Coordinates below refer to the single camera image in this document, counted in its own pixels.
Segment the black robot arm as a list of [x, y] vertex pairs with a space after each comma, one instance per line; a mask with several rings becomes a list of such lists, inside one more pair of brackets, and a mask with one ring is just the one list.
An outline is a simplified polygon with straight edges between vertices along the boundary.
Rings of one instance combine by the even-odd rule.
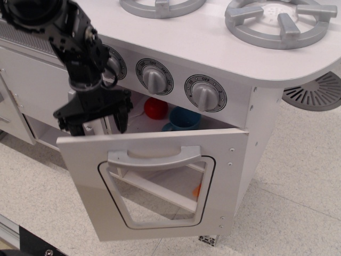
[[1, 1], [1, 14], [15, 29], [48, 41], [66, 67], [76, 93], [53, 114], [60, 129], [84, 136], [84, 123], [111, 115], [120, 133], [127, 130], [131, 92], [115, 89], [116, 63], [76, 2]]

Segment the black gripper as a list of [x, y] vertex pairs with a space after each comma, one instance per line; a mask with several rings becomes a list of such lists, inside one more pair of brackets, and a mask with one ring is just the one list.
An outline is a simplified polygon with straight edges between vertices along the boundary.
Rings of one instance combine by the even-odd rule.
[[128, 113], [133, 108], [131, 95], [129, 90], [108, 90], [101, 86], [89, 92], [76, 92], [53, 116], [58, 120], [59, 128], [74, 137], [84, 136], [83, 123], [110, 115], [118, 131], [125, 133]]

